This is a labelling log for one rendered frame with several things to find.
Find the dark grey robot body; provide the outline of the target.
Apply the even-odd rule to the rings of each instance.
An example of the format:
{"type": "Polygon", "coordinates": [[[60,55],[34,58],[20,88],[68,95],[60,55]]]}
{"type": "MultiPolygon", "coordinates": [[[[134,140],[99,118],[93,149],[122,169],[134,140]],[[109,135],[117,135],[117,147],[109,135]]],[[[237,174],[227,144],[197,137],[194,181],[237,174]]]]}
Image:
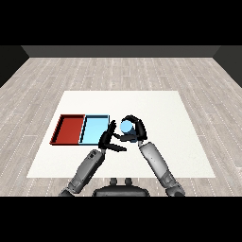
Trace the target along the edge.
{"type": "Polygon", "coordinates": [[[93,197],[149,197],[149,192],[145,188],[134,186],[131,178],[125,178],[124,185],[118,185],[117,178],[111,178],[108,186],[93,192],[93,197]]]}

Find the red shallow open box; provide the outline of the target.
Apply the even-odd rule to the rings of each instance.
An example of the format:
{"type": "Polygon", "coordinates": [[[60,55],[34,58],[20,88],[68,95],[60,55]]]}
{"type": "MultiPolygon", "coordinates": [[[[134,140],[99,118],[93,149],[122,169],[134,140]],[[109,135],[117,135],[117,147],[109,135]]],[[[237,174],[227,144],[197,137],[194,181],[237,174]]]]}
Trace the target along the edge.
{"type": "Polygon", "coordinates": [[[84,114],[62,114],[50,140],[52,146],[78,146],[84,114]]]}

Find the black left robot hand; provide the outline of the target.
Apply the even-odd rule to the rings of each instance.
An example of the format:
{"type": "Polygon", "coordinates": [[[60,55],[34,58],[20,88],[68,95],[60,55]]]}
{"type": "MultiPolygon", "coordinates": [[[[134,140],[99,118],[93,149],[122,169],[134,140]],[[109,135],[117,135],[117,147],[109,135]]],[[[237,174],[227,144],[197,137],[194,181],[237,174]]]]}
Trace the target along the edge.
{"type": "Polygon", "coordinates": [[[126,151],[127,149],[125,147],[121,147],[119,145],[111,144],[112,136],[114,135],[114,131],[116,129],[116,123],[113,120],[109,125],[108,128],[102,133],[100,136],[98,147],[102,151],[106,151],[107,149],[120,152],[120,151],[126,151]]]}

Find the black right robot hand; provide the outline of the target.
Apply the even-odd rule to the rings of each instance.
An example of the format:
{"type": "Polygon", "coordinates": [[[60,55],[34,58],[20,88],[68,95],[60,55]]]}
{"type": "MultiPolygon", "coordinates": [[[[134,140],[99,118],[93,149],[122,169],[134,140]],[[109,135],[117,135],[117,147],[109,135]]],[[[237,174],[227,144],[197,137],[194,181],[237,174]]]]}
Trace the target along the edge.
{"type": "MultiPolygon", "coordinates": [[[[125,121],[125,120],[129,120],[136,131],[136,135],[135,135],[135,137],[137,138],[136,143],[142,144],[147,139],[147,131],[143,121],[132,114],[127,115],[122,119],[122,121],[125,121]]],[[[132,135],[124,135],[123,132],[122,134],[115,133],[113,136],[119,139],[121,142],[129,142],[130,139],[134,138],[132,135]]]]}

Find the small blue can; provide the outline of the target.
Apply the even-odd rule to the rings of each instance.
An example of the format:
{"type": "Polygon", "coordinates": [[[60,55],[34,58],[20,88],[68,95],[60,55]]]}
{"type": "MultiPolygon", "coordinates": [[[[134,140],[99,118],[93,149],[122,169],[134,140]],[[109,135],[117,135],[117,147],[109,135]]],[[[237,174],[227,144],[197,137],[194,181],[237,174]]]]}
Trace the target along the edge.
{"type": "Polygon", "coordinates": [[[137,138],[135,137],[136,131],[129,120],[122,121],[120,124],[120,129],[124,135],[132,135],[134,138],[130,139],[131,143],[136,143],[137,138]]]}

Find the light blue shallow open box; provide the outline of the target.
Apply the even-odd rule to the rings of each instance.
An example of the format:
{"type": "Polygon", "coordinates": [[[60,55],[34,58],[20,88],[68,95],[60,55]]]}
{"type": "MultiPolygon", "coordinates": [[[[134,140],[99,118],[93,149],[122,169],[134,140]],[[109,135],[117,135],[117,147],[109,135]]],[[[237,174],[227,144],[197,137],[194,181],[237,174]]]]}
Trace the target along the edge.
{"type": "Polygon", "coordinates": [[[110,117],[107,114],[87,114],[84,118],[78,143],[81,146],[97,146],[109,123],[110,117]]]}

